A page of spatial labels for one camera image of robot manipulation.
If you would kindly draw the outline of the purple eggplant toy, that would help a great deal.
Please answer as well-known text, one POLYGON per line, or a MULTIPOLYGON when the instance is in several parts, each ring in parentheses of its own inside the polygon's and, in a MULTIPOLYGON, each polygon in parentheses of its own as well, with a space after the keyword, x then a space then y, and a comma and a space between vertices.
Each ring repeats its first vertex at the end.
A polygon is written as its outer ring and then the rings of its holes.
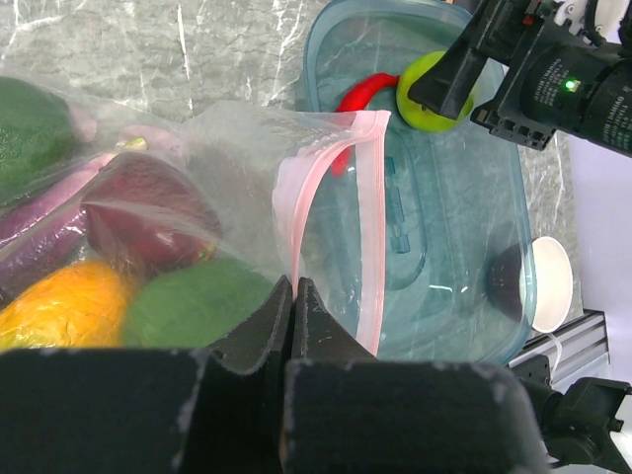
POLYGON ((104 169, 143 152, 143 146, 131 141, 122 152, 99 155, 1 218, 2 303, 66 262, 86 232, 81 191, 104 169))

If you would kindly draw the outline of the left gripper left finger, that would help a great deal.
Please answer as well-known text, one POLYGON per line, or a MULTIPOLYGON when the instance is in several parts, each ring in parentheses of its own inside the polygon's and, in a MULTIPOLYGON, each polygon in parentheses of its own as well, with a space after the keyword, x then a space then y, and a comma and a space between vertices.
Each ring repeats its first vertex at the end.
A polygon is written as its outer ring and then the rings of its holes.
POLYGON ((281 278, 202 349, 1 355, 5 473, 278 473, 293 324, 281 278))

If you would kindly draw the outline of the red apple toy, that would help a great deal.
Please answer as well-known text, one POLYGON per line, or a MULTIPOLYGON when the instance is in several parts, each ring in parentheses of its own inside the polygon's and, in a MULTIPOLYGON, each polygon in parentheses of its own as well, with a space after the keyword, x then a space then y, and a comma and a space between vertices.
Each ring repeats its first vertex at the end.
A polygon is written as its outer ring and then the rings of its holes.
POLYGON ((151 278, 213 258, 216 211, 180 170, 148 154, 104 169, 81 199, 91 247, 114 267, 151 278))

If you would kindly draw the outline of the red chili toy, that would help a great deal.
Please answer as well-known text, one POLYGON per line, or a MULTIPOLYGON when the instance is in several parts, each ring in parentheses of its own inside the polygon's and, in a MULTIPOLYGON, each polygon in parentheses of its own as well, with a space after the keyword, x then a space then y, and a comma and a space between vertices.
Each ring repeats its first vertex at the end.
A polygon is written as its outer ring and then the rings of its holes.
MULTIPOLYGON (((399 79, 399 75, 384 72, 375 73, 362 79, 348 90, 335 112, 347 113, 364 110, 376 94, 385 89, 396 88, 399 79)), ((341 177, 346 173, 351 154, 352 151, 348 147, 334 160, 331 165, 331 172, 334 177, 341 177)))

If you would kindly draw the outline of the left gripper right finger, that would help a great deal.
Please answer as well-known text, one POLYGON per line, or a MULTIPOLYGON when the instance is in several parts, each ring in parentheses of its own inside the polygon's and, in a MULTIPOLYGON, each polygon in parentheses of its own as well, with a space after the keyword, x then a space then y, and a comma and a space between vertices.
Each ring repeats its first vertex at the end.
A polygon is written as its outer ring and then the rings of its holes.
POLYGON ((284 368, 287 473, 544 473, 525 389, 488 363, 385 362, 325 309, 314 282, 295 300, 284 368))

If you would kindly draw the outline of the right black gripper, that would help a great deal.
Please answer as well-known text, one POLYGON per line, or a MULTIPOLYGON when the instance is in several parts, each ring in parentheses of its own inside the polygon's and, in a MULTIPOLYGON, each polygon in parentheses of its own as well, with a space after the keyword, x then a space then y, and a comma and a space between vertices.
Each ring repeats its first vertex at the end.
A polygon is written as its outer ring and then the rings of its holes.
POLYGON ((482 1, 407 97, 458 119, 490 58, 507 71, 474 123, 536 150, 563 131, 631 154, 630 2, 482 1))

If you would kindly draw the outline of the clear zip top bag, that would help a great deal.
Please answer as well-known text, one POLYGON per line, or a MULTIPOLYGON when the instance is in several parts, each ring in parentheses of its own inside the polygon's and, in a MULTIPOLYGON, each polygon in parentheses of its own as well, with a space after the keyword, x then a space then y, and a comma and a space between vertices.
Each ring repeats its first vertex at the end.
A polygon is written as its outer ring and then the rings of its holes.
POLYGON ((1 346, 195 348, 310 277, 371 355, 386 111, 218 103, 179 125, 1 79, 1 346))

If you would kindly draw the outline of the green bell pepper toy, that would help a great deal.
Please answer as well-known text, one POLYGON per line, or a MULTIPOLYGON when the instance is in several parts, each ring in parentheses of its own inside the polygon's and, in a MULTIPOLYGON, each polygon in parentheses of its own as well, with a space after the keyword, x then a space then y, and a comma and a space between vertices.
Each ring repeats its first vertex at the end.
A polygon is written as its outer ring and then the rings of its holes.
POLYGON ((140 348, 208 346, 256 311, 273 287, 272 281, 231 258, 161 274, 127 307, 122 341, 140 348))

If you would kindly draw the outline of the green apple toy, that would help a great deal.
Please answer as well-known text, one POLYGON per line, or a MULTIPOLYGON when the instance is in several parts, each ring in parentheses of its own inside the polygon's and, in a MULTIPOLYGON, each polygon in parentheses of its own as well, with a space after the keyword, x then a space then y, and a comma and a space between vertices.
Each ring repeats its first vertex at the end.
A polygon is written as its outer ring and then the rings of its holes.
POLYGON ((425 54, 412 62, 399 76, 396 88, 397 109, 406 124, 414 129, 426 132, 448 131, 464 121, 474 108, 475 97, 473 93, 468 96, 457 119, 440 116, 408 97, 413 83, 437 64, 444 54, 444 50, 425 54))

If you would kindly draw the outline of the yellow green mango toy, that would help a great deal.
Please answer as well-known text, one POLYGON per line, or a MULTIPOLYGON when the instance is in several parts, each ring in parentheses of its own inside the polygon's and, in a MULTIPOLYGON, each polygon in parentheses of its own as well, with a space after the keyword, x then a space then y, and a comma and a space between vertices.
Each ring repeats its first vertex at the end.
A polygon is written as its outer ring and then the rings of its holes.
POLYGON ((1 348, 119 347, 137 279, 100 261, 64 267, 1 311, 1 348))

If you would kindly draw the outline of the green lime toy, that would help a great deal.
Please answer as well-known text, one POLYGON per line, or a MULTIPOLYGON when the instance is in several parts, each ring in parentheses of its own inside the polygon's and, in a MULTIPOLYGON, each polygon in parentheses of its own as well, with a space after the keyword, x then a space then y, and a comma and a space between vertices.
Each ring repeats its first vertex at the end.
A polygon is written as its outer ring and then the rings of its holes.
POLYGON ((1 78, 1 203, 35 188, 78 144, 70 109, 26 81, 1 78))

